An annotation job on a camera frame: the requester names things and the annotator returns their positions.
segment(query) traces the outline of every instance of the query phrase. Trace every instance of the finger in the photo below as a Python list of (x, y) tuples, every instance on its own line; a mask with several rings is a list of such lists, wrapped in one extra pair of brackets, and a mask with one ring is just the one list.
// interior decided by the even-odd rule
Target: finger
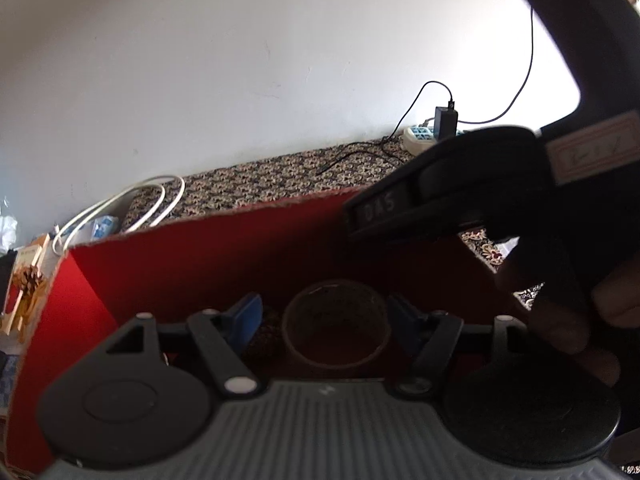
[(585, 351), (574, 355), (573, 359), (607, 386), (613, 386), (620, 378), (620, 362), (608, 350), (589, 347)]
[(591, 293), (602, 319), (612, 326), (640, 326), (640, 254), (615, 269)]
[(557, 350), (574, 355), (589, 342), (585, 316), (539, 294), (529, 316), (529, 329)]
[(541, 246), (534, 238), (521, 237), (496, 272), (497, 287), (505, 292), (516, 292), (544, 282)]

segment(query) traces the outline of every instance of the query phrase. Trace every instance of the floral patterned fabric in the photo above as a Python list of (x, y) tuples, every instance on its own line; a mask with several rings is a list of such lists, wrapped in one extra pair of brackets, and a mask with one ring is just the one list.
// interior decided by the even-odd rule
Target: floral patterned fabric
[[(355, 153), (318, 174), (319, 170), (337, 158), (363, 150), (375, 155)], [(398, 140), (394, 139), (384, 148), (369, 143), (334, 146), (193, 174), (185, 177), (184, 196), (165, 220), (202, 216), (258, 202), (374, 184), (411, 158)], [(167, 194), (162, 207), (175, 197), (178, 183), (172, 182), (165, 187)], [(158, 192), (155, 189), (140, 191), (131, 203), (123, 229), (140, 218), (157, 198)], [(486, 237), (484, 230), (467, 232), (460, 237), (489, 268), (495, 271), (500, 266), (502, 254)], [(530, 308), (536, 293), (537, 288), (516, 296)]]

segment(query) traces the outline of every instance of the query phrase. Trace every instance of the white extension socket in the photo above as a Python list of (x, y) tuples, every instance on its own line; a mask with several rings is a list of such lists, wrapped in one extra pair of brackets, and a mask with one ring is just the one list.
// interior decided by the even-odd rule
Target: white extension socket
[(400, 137), (402, 147), (412, 155), (420, 155), (436, 143), (433, 130), (424, 126), (410, 126)]

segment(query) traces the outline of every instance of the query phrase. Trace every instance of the label sticker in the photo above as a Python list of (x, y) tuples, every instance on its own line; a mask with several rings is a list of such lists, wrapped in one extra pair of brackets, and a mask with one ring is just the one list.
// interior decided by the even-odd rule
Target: label sticker
[(546, 144), (556, 184), (567, 184), (640, 160), (636, 110), (588, 126)]

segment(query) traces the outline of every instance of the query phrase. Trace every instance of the black circular joint cover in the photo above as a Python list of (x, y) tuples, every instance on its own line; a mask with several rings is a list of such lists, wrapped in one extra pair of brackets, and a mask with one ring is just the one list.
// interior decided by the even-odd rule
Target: black circular joint cover
[(113, 365), (69, 370), (45, 391), (37, 415), (56, 455), (118, 469), (181, 450), (209, 414), (207, 389), (193, 376), (159, 360), (118, 356)]
[(451, 383), (443, 421), (463, 444), (515, 466), (599, 455), (620, 420), (615, 394), (563, 356), (517, 356)]

